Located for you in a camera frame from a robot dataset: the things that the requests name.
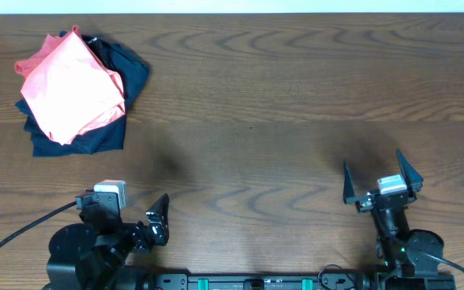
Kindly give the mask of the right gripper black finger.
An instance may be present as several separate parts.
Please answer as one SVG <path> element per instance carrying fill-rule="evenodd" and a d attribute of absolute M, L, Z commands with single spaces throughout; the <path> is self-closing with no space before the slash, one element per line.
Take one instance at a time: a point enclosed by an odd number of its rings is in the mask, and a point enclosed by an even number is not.
<path fill-rule="evenodd" d="M 405 159 L 400 149 L 396 149 L 396 158 L 400 166 L 401 175 L 404 178 L 408 189 L 414 193 L 421 191 L 423 187 L 423 177 L 418 171 Z"/>
<path fill-rule="evenodd" d="M 355 196 L 352 176 L 350 174 L 350 169 L 346 161 L 343 162 L 343 171 L 344 171 L 344 183 L 343 183 L 342 197 L 343 197 L 343 201 L 345 204 L 351 205 L 356 202 L 356 196 Z"/>

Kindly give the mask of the pink t-shirt with gold print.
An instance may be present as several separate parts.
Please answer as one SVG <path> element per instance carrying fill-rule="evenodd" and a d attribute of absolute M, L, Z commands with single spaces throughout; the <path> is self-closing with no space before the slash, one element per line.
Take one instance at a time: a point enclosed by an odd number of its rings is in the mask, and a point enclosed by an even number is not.
<path fill-rule="evenodd" d="M 24 78 L 21 94 L 40 130 L 60 145 L 126 114 L 122 78 L 89 49 L 78 26 L 64 36 L 47 35 L 14 70 Z"/>

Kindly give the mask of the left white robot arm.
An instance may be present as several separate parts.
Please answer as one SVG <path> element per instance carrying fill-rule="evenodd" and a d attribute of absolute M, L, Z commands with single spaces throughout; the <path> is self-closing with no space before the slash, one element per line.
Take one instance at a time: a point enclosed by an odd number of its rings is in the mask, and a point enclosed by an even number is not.
<path fill-rule="evenodd" d="M 132 253 L 149 253 L 169 239 L 169 196 L 146 212 L 148 223 L 125 223 L 117 193 L 89 192 L 76 197 L 81 222 L 58 230 L 48 245 L 46 289 L 156 289 L 148 270 L 126 265 Z"/>

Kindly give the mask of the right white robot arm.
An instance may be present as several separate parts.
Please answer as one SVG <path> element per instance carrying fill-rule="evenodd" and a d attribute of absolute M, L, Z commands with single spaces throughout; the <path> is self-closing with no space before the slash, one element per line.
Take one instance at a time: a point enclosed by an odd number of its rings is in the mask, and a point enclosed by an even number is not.
<path fill-rule="evenodd" d="M 384 265 L 358 278 L 357 289 L 455 289 L 451 274 L 441 274 L 444 241 L 430 230 L 412 230 L 405 210 L 417 200 L 423 177 L 396 151 L 400 173 L 380 178 L 364 195 L 354 190 L 347 163 L 343 164 L 343 201 L 358 213 L 369 213 L 377 231 L 377 255 Z"/>

